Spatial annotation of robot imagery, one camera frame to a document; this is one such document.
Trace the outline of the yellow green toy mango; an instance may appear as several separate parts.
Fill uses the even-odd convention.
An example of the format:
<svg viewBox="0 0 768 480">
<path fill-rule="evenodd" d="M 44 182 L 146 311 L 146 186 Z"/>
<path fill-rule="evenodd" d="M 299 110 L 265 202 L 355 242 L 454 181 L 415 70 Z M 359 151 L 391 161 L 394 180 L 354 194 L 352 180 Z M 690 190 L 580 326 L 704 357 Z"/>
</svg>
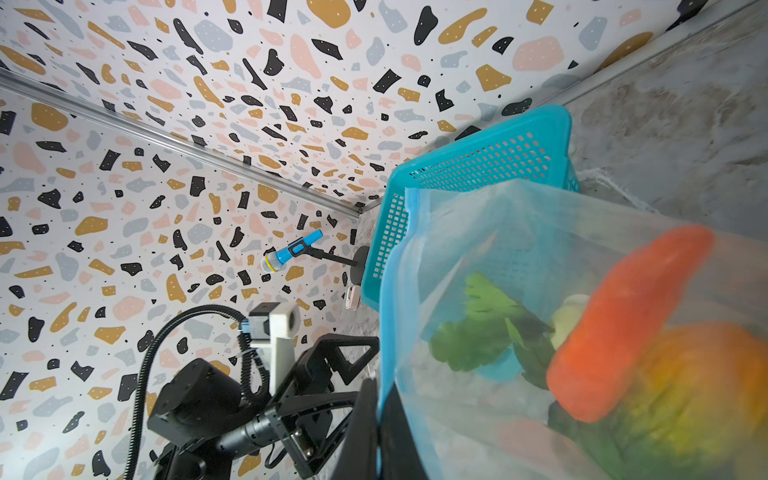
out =
<svg viewBox="0 0 768 480">
<path fill-rule="evenodd" d="M 548 426 L 612 479 L 764 479 L 767 339 L 726 322 L 664 331 L 606 417 L 553 403 Z"/>
</svg>

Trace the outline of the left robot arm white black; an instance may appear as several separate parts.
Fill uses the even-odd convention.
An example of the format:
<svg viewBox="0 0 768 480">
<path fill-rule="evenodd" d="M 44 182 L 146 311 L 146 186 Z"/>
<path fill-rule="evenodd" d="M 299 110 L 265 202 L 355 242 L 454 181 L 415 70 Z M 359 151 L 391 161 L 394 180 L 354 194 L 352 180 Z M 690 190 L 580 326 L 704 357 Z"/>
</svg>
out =
<svg viewBox="0 0 768 480">
<path fill-rule="evenodd" d="M 351 383 L 379 352 L 374 336 L 327 334 L 305 351 L 273 397 L 249 406 L 241 386 L 211 363 L 196 359 L 160 392 L 147 427 L 168 440 L 158 479 L 227 479 L 234 461 L 279 443 L 298 475 L 318 474 L 341 445 L 349 420 L 334 425 L 337 409 L 354 407 L 354 392 L 336 392 L 333 375 Z"/>
</svg>

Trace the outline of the orange toy carrot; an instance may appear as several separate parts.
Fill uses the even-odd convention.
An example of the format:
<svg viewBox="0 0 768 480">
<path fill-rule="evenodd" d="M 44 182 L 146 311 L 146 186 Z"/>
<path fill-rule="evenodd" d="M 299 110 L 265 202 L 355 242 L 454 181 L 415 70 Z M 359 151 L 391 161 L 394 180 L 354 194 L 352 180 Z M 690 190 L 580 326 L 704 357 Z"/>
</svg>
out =
<svg viewBox="0 0 768 480">
<path fill-rule="evenodd" d="M 714 244 L 706 227 L 677 227 L 610 270 L 547 370 L 549 390 L 574 419 L 595 423 L 619 403 Z"/>
</svg>

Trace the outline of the clear zip top bag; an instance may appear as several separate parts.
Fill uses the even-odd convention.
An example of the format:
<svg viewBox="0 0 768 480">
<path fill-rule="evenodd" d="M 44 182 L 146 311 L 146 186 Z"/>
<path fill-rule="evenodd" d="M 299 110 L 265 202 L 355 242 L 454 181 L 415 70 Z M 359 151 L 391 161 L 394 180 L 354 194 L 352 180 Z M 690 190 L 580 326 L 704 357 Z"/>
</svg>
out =
<svg viewBox="0 0 768 480">
<path fill-rule="evenodd" d="M 382 379 L 431 479 L 763 479 L 767 246 L 523 180 L 410 189 Z"/>
</svg>

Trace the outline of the green toy leaf vegetable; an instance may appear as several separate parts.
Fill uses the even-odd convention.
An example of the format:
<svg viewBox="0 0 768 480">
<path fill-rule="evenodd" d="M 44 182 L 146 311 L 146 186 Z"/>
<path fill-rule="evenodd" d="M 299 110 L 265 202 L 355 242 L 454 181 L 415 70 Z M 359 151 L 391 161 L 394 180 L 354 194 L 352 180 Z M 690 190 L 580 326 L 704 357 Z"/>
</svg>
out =
<svg viewBox="0 0 768 480">
<path fill-rule="evenodd" d="M 545 390 L 555 329 L 480 272 L 465 284 L 465 316 L 442 323 L 429 340 L 432 357 L 454 372 L 478 369 L 494 380 L 520 375 Z"/>
</svg>

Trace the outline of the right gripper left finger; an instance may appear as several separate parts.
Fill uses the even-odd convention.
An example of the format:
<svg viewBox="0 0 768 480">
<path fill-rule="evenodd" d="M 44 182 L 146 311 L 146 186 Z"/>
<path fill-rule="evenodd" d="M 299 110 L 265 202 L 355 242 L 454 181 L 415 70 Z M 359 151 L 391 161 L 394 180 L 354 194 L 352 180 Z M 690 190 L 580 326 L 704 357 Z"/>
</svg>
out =
<svg viewBox="0 0 768 480">
<path fill-rule="evenodd" d="M 341 453 L 332 480 L 376 479 L 378 423 L 377 387 L 373 379 L 365 379 L 349 416 Z"/>
</svg>

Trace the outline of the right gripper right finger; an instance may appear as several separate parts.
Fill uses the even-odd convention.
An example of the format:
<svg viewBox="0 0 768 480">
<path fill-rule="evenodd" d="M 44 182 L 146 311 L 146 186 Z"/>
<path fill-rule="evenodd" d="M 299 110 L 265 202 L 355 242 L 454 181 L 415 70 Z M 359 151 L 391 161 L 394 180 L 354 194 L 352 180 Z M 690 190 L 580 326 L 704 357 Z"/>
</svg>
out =
<svg viewBox="0 0 768 480">
<path fill-rule="evenodd" d="M 379 452 L 380 479 L 428 479 L 396 386 L 390 389 L 383 403 L 379 419 Z"/>
</svg>

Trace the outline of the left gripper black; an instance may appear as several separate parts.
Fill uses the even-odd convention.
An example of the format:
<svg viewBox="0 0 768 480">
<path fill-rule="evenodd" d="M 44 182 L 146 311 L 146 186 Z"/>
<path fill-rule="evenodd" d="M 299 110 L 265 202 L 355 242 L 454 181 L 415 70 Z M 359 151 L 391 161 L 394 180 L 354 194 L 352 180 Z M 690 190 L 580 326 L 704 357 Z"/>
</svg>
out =
<svg viewBox="0 0 768 480">
<path fill-rule="evenodd" d="M 331 429 L 333 412 L 353 409 L 357 392 L 335 392 L 337 374 L 349 385 L 378 354 L 375 336 L 323 335 L 299 359 L 269 409 L 247 403 L 241 386 L 197 359 L 162 388 L 147 421 L 169 441 L 155 461 L 156 479 L 229 479 L 234 462 L 282 443 L 302 479 L 317 475 L 344 440 L 350 413 Z"/>
</svg>

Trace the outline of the teal plastic basket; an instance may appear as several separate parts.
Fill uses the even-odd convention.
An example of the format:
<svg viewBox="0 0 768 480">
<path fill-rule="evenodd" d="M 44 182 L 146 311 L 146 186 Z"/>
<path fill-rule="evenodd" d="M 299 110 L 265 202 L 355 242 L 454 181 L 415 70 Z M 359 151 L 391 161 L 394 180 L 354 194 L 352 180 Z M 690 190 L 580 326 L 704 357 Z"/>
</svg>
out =
<svg viewBox="0 0 768 480">
<path fill-rule="evenodd" d="M 565 107 L 545 105 L 398 166 L 380 205 L 362 279 L 362 302 L 379 309 L 384 267 L 407 231 L 407 189 L 468 192 L 521 179 L 578 192 L 580 184 L 568 158 L 571 128 Z"/>
</svg>

